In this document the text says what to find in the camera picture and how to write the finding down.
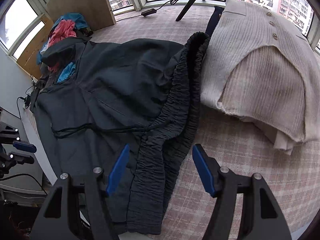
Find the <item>beige knit cardigan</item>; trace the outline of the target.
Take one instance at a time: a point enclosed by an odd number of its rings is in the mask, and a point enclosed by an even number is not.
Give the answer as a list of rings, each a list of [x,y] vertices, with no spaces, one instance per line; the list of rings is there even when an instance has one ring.
[[[319,139],[319,65],[303,34],[259,5],[227,0],[202,68],[201,102],[261,129],[285,154]]]

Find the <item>brown wooden board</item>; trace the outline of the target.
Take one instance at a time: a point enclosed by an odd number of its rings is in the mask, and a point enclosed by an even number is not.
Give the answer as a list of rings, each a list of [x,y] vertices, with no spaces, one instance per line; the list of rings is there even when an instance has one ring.
[[[66,13],[80,13],[93,31],[116,23],[108,0],[47,0],[46,11],[54,21]]]

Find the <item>pink plaid tablecloth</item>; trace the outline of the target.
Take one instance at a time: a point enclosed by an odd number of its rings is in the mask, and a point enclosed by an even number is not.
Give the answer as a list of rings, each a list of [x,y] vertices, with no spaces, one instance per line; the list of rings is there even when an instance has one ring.
[[[122,44],[136,39],[153,39],[186,44],[193,34],[205,33],[214,9],[196,6],[183,20],[176,22],[179,11],[178,6],[165,7],[155,16],[123,19],[114,26],[96,31],[88,41]],[[205,58],[206,54],[202,61],[201,81]],[[34,91],[36,99],[52,84],[54,82],[48,84],[46,79],[40,80]],[[31,103],[32,113],[35,100]],[[260,173],[271,188],[291,231],[316,217],[319,211],[319,139],[296,146],[291,154],[285,154],[276,150],[255,124],[208,107],[200,100],[199,123],[191,148],[196,144],[235,174],[250,177]],[[204,236],[216,199],[201,183],[191,148],[180,165],[161,233],[139,234],[153,239],[201,239]]]

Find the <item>pine wood panel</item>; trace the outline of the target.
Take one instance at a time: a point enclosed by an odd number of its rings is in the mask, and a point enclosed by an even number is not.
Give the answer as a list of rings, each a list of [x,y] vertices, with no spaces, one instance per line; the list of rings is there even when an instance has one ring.
[[[48,35],[53,26],[53,21],[47,16],[42,16],[41,22],[44,26],[36,31],[31,41],[27,42],[27,46],[17,59],[17,64],[28,74],[39,79],[41,77],[40,67],[36,63],[38,52],[48,40]]]

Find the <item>navy folded garment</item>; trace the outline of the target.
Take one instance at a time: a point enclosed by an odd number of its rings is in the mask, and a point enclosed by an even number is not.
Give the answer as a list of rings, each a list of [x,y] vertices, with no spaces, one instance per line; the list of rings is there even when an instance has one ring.
[[[221,18],[221,15],[222,15],[222,12],[224,11],[224,8],[223,7],[220,7],[220,6],[215,6],[214,7],[214,12],[213,14],[211,15],[209,21],[208,21],[208,24],[207,24],[207,27],[206,27],[206,31],[205,33],[208,35],[208,36],[212,36],[220,18]]]

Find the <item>dark grey skirt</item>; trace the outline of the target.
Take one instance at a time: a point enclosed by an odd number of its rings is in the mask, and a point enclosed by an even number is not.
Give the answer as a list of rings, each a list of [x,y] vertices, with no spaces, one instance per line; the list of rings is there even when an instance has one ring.
[[[75,39],[75,71],[34,103],[37,130],[56,175],[110,172],[125,145],[129,161],[107,199],[118,233],[158,235],[200,116],[201,67],[210,38],[186,44]]]

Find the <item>blue elastic garment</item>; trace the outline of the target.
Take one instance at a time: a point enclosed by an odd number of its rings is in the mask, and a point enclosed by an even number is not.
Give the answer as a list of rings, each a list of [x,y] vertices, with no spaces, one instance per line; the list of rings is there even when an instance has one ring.
[[[76,37],[65,38],[48,48],[48,40],[61,20],[75,22]],[[93,31],[82,14],[70,12],[60,16],[53,24],[47,42],[37,55],[36,63],[40,66],[41,78],[46,79],[48,84],[69,78],[75,71],[75,39],[89,40],[92,34]]]

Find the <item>pink garment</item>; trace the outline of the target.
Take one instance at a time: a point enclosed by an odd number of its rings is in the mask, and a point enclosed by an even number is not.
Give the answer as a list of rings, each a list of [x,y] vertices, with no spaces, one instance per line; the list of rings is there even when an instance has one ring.
[[[60,42],[68,37],[76,37],[74,31],[75,22],[73,20],[61,20],[52,32],[51,37],[48,40],[48,48],[57,42]]]

